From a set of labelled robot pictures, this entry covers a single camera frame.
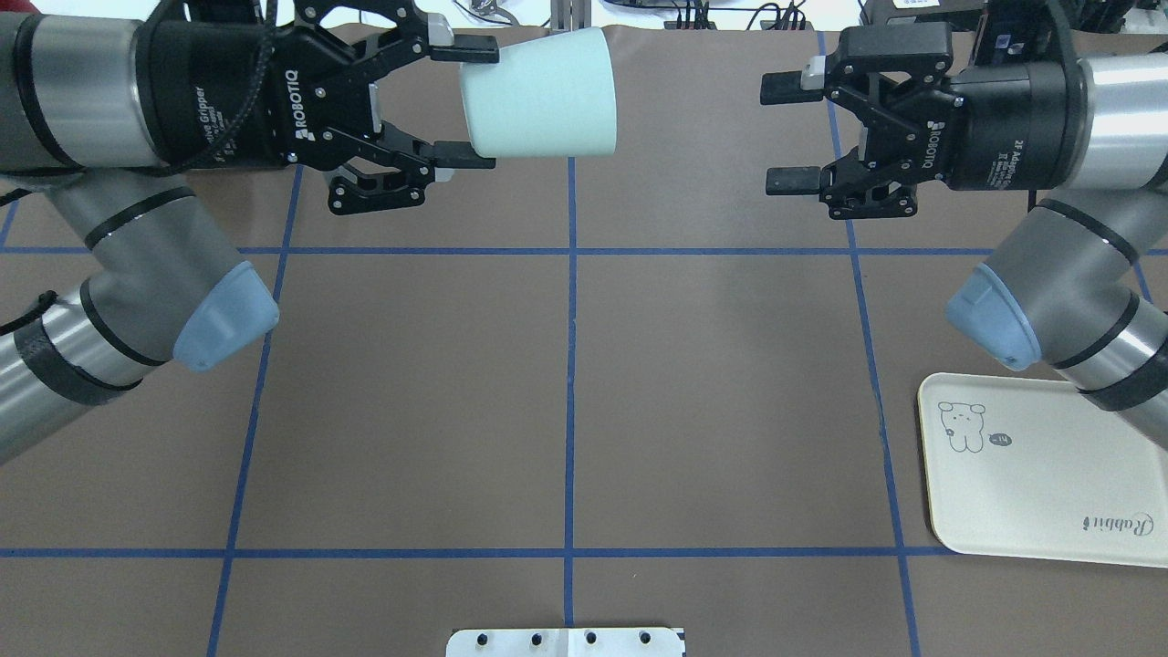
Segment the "metal bracket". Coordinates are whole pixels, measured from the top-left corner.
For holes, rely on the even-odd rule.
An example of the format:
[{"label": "metal bracket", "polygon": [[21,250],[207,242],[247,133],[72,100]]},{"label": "metal bracket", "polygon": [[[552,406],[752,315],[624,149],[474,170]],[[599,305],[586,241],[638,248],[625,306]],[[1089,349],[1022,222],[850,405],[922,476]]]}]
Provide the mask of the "metal bracket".
[{"label": "metal bracket", "polygon": [[686,630],[595,628],[460,630],[446,657],[684,657]]}]

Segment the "blue tape line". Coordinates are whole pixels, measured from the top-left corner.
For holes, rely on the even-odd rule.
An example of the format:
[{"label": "blue tape line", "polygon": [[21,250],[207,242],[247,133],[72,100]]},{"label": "blue tape line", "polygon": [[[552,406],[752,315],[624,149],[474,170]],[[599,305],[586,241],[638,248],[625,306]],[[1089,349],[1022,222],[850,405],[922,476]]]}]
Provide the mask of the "blue tape line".
[{"label": "blue tape line", "polygon": [[[827,54],[827,44],[823,34],[819,36],[819,54]],[[835,106],[827,103],[827,119],[832,126],[832,144],[835,148],[836,159],[843,157],[840,146],[840,125],[835,116]],[[864,293],[863,270],[860,265],[860,243],[856,240],[856,230],[853,222],[847,222],[848,248],[851,250],[851,276],[856,286],[856,303],[860,309],[860,325],[864,337],[864,352],[868,358],[868,378],[876,396],[876,412],[880,419],[880,440],[884,452],[884,485],[888,493],[889,512],[892,517],[892,535],[896,540],[897,549],[904,547],[904,531],[901,525],[901,503],[896,490],[896,473],[892,469],[892,450],[888,442],[888,423],[884,416],[884,399],[881,394],[880,371],[876,367],[876,350],[872,346],[871,323],[868,316],[868,298]],[[901,595],[904,599],[904,618],[909,630],[909,648],[913,657],[920,657],[920,639],[917,632],[917,613],[912,600],[912,582],[909,576],[909,560],[902,553],[897,553],[897,566],[901,572]]]},{"label": "blue tape line", "polygon": [[[227,549],[139,547],[4,547],[0,559],[223,559]],[[564,559],[559,547],[465,548],[236,548],[239,559],[422,560]],[[806,556],[960,556],[947,547],[573,547],[571,559],[786,559]]]},{"label": "blue tape line", "polygon": [[565,256],[563,248],[480,247],[293,247],[293,255]]},{"label": "blue tape line", "polygon": [[4,247],[0,253],[74,256],[89,254],[89,249],[85,247]]},{"label": "blue tape line", "polygon": [[577,249],[582,256],[846,256],[848,249],[835,247],[785,248],[591,248]]},{"label": "blue tape line", "polygon": [[[988,248],[924,248],[924,247],[579,247],[577,257],[605,256],[850,256],[853,251],[864,256],[988,256]],[[2,247],[6,254],[84,255],[84,247]],[[243,247],[243,255],[280,255],[280,247]],[[420,256],[571,256],[571,249],[562,248],[443,248],[443,247],[291,247],[288,255],[420,255]],[[1168,255],[1168,251],[1159,255]]]},{"label": "blue tape line", "polygon": [[12,222],[16,219],[16,208],[19,207],[19,200],[8,205],[8,214],[5,215],[4,226],[0,227],[0,249],[2,249],[5,243],[8,241],[8,231],[12,230]]},{"label": "blue tape line", "polygon": [[773,559],[804,556],[897,556],[888,546],[860,547],[592,547],[577,548],[579,559]]},{"label": "blue tape line", "polygon": [[[297,202],[300,196],[300,180],[304,167],[297,166],[292,181],[292,194],[288,200],[288,213],[284,224],[284,241],[280,245],[280,261],[276,269],[276,284],[272,298],[280,300],[284,289],[284,272],[287,269],[288,247],[292,242],[292,226],[296,223]],[[211,616],[210,637],[207,639],[207,657],[215,657],[218,651],[220,630],[223,625],[223,610],[227,607],[228,587],[231,583],[231,566],[235,560],[235,546],[239,535],[239,517],[243,513],[243,497],[248,489],[248,473],[251,469],[251,452],[256,442],[256,428],[259,426],[259,402],[264,395],[264,383],[267,381],[267,360],[272,352],[272,334],[264,336],[264,350],[259,355],[259,372],[256,375],[256,392],[251,399],[251,415],[248,419],[248,436],[243,443],[243,455],[239,459],[239,477],[235,487],[235,503],[231,506],[231,524],[228,527],[227,548],[223,554],[223,569],[220,573],[218,593],[215,596],[215,611]]]},{"label": "blue tape line", "polygon": [[1143,276],[1143,268],[1140,263],[1135,263],[1132,269],[1135,270],[1135,279],[1140,283],[1140,292],[1148,303],[1152,303],[1152,289],[1148,288],[1148,279]]},{"label": "blue tape line", "polygon": [[564,627],[575,624],[576,547],[576,158],[568,158],[568,375],[564,419]]},{"label": "blue tape line", "polygon": [[558,547],[466,548],[239,548],[236,559],[563,559]]},{"label": "blue tape line", "polygon": [[150,547],[0,547],[0,559],[223,559],[222,549]]}]

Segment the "white plate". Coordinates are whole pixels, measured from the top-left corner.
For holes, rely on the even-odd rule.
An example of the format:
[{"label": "white plate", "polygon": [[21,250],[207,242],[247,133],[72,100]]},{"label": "white plate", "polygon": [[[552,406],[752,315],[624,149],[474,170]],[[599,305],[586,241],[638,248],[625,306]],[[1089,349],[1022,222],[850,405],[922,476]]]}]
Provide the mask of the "white plate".
[{"label": "white plate", "polygon": [[917,400],[950,549],[1168,567],[1168,452],[1073,385],[933,374]]}]

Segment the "black cable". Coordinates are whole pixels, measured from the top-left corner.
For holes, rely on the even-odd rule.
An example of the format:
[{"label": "black cable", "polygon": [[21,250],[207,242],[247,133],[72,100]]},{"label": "black cable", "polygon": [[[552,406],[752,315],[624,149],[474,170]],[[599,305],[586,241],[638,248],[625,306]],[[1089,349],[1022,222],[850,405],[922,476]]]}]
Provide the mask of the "black cable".
[{"label": "black cable", "polygon": [[767,9],[769,7],[774,7],[774,22],[779,22],[779,12],[781,12],[781,11],[783,11],[783,7],[779,7],[779,5],[778,5],[777,2],[767,2],[767,4],[765,4],[765,5],[762,5],[762,6],[760,6],[760,7],[758,7],[757,9],[755,9],[755,14],[750,16],[750,22],[748,22],[748,23],[746,23],[746,29],[748,29],[748,30],[749,30],[749,29],[750,29],[751,27],[753,27],[753,26],[755,26],[755,19],[757,19],[757,18],[758,18],[758,14],[762,14],[762,13],[763,13],[763,12],[765,12],[765,11],[766,11],[766,9]]},{"label": "black cable", "polygon": [[464,7],[464,6],[463,6],[463,4],[461,4],[461,2],[459,2],[458,0],[450,0],[450,1],[451,1],[451,2],[453,2],[453,4],[454,4],[454,6],[456,6],[456,7],[458,7],[459,9],[463,9],[463,12],[464,12],[464,13],[465,13],[466,15],[471,16],[472,19],[478,19],[478,20],[480,20],[480,21],[482,21],[482,22],[487,22],[487,23],[495,23],[495,25],[506,25],[506,26],[510,26],[510,25],[512,25],[512,23],[509,23],[509,22],[507,22],[507,21],[496,21],[496,20],[494,20],[494,19],[488,19],[488,18],[486,18],[486,16],[480,16],[479,14],[475,14],[475,13],[474,13],[474,12],[472,12],[471,9],[467,9],[466,7]]},{"label": "black cable", "polygon": [[25,314],[0,326],[0,336],[15,333],[16,331],[23,328],[25,326],[28,326],[29,324],[36,321],[37,319],[41,318],[42,314],[44,314],[46,312],[48,312],[50,307],[53,307],[53,304],[56,303],[56,300],[57,300],[57,293],[54,292],[53,290],[49,290],[48,292],[44,292],[40,297],[36,297],[36,303],[34,303],[33,306],[25,312]]},{"label": "black cable", "polygon": [[507,23],[510,25],[512,27],[519,27],[519,19],[515,18],[515,14],[508,12],[507,9],[503,9],[499,5],[494,6],[494,15],[502,16],[503,20],[507,21]]},{"label": "black cable", "polygon": [[799,11],[800,7],[807,0],[800,0],[797,5],[795,0],[791,0],[787,4],[787,11],[783,13],[783,20],[779,21],[780,25],[772,25],[771,29],[790,29],[790,30],[801,30],[807,27],[807,14]]},{"label": "black cable", "polygon": [[33,193],[32,189],[21,189],[18,187],[16,189],[13,189],[12,192],[8,192],[7,194],[0,196],[0,208],[7,206],[13,201],[19,201],[32,193]]},{"label": "black cable", "polygon": [[244,96],[246,101],[244,101],[239,111],[231,117],[227,129],[223,130],[223,132],[221,132],[214,141],[208,144],[206,148],[188,158],[186,161],[164,168],[142,170],[144,173],[158,178],[165,178],[167,175],[182,173],[189,168],[195,168],[220,154],[220,151],[223,150],[227,143],[235,139],[235,137],[239,134],[239,130],[242,130],[243,124],[248,122],[251,110],[256,108],[256,102],[259,99],[259,92],[264,88],[264,78],[267,75],[267,64],[271,63],[272,54],[276,51],[276,5],[277,0],[267,0],[267,4],[265,5],[265,11],[267,13],[264,16],[264,34],[259,37],[259,47],[256,53],[256,65],[251,71],[251,78],[248,81],[248,92]]},{"label": "black cable", "polygon": [[[600,1],[602,2],[606,2],[609,5],[614,5],[614,6],[620,7],[623,9],[645,9],[645,11],[649,11],[649,12],[654,12],[654,11],[655,12],[668,12],[668,11],[673,9],[673,7],[667,7],[665,5],[635,5],[634,6],[634,5],[630,5],[627,1],[623,1],[623,0],[600,0]],[[755,9],[752,7],[710,7],[710,11],[711,12],[753,12]]]}]

